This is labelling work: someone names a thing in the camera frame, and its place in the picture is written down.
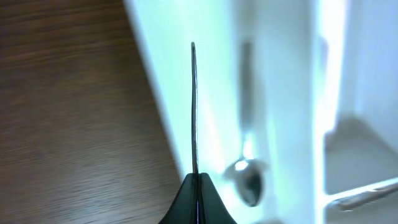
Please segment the small steel teaspoon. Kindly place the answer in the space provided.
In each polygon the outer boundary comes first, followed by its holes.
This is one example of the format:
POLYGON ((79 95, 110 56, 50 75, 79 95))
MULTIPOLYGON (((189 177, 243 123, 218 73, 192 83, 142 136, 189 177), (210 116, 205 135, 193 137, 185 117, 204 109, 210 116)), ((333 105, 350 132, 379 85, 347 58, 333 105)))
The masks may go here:
POLYGON ((192 63, 192 167, 193 173, 198 173, 198 149, 197 149, 197 57, 195 43, 191 43, 191 63, 192 63))
POLYGON ((226 168, 224 176, 234 179, 236 190, 248 207, 256 207, 264 191, 262 171, 266 165, 254 155, 252 41, 249 39, 245 39, 240 47, 238 78, 240 152, 238 159, 226 168))

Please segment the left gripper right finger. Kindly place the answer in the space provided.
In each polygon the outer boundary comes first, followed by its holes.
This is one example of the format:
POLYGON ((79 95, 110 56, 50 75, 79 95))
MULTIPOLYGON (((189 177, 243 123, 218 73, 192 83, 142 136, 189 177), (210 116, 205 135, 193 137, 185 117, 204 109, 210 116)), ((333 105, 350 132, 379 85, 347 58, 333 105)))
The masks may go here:
POLYGON ((207 173, 199 174, 198 223, 236 224, 207 173))

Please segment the pink plastic knife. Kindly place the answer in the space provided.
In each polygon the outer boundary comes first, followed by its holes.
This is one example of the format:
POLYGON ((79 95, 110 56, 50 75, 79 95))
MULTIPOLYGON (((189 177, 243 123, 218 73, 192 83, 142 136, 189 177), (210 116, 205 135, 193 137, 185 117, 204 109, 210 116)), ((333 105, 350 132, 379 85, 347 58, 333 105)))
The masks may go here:
POLYGON ((322 126, 325 147, 332 145, 335 137, 336 123, 336 96, 335 89, 339 87, 335 82, 335 71, 333 70, 333 54, 326 38, 320 36, 321 50, 321 74, 322 77, 322 126))

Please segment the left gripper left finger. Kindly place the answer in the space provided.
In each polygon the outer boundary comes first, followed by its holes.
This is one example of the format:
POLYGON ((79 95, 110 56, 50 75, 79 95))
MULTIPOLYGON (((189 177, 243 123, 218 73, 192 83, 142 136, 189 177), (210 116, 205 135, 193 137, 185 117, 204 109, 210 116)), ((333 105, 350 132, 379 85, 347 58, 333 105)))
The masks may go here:
POLYGON ((187 174, 159 224, 197 223, 198 175, 187 174))

